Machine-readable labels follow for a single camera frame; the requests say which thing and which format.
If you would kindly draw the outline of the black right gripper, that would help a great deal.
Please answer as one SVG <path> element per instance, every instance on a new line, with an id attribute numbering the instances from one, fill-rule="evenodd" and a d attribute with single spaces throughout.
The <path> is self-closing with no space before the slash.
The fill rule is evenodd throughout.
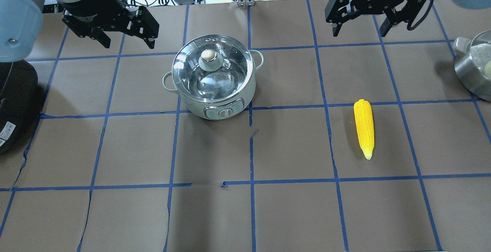
<path id="1" fill-rule="evenodd" d="M 333 27 L 333 37 L 337 37 L 342 25 L 361 15 L 385 14 L 386 19 L 379 27 L 385 37 L 394 26 L 405 22 L 407 30 L 415 30 L 428 16 L 432 7 L 429 0 L 428 8 L 419 21 L 415 22 L 424 4 L 428 0 L 329 0 L 325 7 L 325 19 Z"/>

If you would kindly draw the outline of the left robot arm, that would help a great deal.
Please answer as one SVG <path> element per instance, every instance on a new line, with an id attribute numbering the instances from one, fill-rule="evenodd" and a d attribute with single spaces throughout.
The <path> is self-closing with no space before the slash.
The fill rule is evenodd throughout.
<path id="1" fill-rule="evenodd" d="M 109 48 L 107 32 L 121 32 L 155 46 L 159 24 L 144 6 L 126 8 L 121 0 L 56 0 L 63 23 L 81 38 Z M 32 51 L 43 24 L 44 0 L 0 0 L 0 59 L 16 62 Z"/>

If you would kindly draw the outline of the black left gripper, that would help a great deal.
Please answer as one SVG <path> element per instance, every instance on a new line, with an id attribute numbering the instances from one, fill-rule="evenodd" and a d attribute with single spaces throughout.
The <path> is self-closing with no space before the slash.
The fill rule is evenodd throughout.
<path id="1" fill-rule="evenodd" d="M 108 49 L 107 32 L 121 32 L 142 39 L 154 49 L 160 25 L 144 6 L 127 9 L 121 0 L 78 0 L 59 2 L 64 8 L 63 22 L 81 38 L 89 37 Z"/>

